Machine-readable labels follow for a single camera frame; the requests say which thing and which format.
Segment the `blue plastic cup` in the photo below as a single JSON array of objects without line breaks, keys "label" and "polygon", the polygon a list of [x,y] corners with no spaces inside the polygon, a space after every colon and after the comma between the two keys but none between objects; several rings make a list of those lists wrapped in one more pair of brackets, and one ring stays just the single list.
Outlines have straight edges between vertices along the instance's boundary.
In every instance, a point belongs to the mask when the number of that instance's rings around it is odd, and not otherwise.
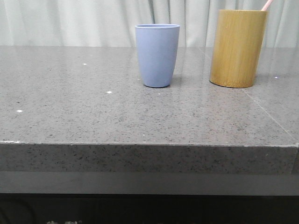
[{"label": "blue plastic cup", "polygon": [[140,24],[135,26],[138,64],[143,84],[163,88],[171,84],[179,40],[176,24]]}]

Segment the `pink chopstick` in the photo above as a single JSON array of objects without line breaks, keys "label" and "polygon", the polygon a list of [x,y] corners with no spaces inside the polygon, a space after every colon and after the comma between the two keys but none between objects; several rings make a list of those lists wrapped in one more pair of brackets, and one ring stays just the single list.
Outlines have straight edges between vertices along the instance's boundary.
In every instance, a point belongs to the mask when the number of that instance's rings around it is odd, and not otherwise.
[{"label": "pink chopstick", "polygon": [[272,2],[273,0],[267,0],[264,6],[262,7],[261,11],[267,11]]}]

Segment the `bamboo cylinder holder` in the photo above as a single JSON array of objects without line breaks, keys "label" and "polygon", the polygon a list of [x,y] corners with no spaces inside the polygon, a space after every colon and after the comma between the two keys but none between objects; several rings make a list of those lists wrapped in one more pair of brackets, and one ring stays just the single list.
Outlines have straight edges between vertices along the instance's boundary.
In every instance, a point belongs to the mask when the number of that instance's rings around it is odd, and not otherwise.
[{"label": "bamboo cylinder holder", "polygon": [[254,84],[267,12],[221,9],[209,81],[230,88]]}]

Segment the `white curtain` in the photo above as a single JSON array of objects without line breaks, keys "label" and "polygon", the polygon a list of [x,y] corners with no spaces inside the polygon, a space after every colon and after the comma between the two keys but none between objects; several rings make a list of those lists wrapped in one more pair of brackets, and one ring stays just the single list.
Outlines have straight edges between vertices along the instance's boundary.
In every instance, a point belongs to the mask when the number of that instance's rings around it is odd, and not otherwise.
[{"label": "white curtain", "polygon": [[7,46],[133,47],[138,24],[178,24],[180,47],[212,47],[221,9],[260,10],[263,0],[3,0]]}]

